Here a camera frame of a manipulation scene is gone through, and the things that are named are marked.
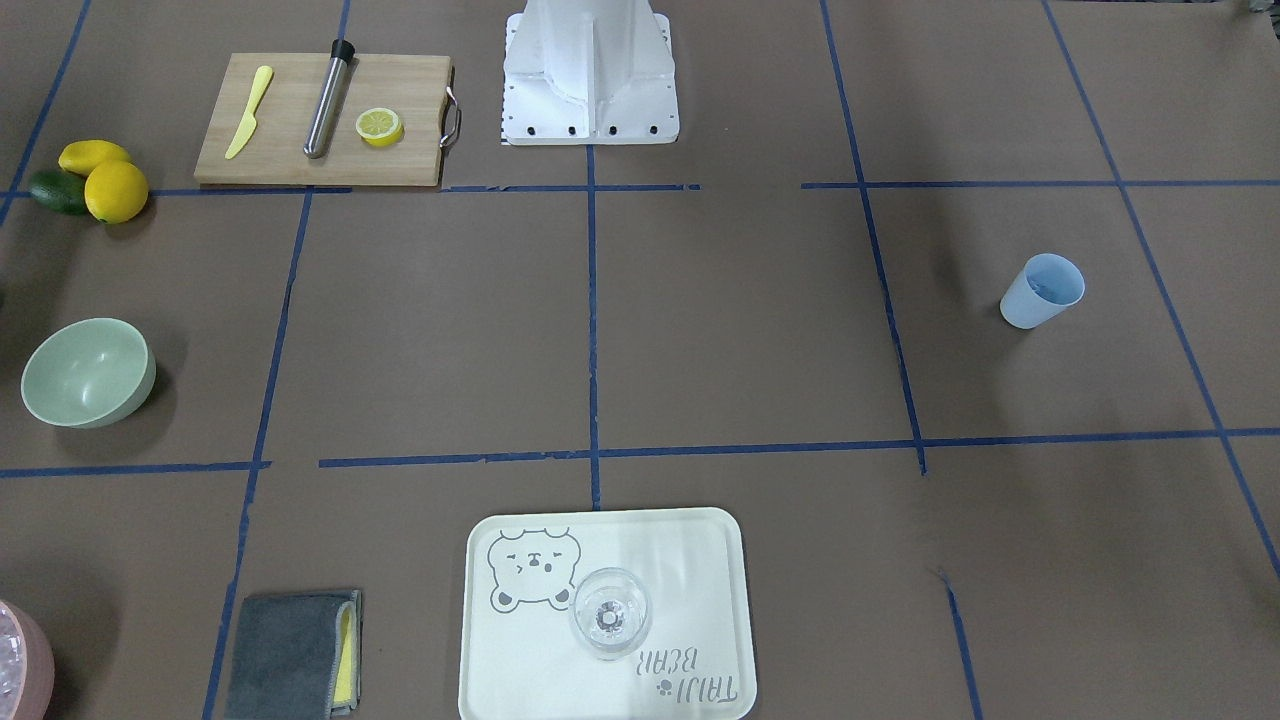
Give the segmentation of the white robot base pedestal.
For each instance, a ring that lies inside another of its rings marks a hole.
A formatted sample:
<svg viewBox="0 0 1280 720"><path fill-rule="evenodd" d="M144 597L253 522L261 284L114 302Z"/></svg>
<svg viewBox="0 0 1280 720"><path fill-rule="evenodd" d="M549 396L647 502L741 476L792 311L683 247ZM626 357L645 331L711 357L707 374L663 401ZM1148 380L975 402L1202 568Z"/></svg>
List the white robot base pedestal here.
<svg viewBox="0 0 1280 720"><path fill-rule="evenodd" d="M529 1L506 20L504 51L506 145L680 137L671 23L648 1Z"/></svg>

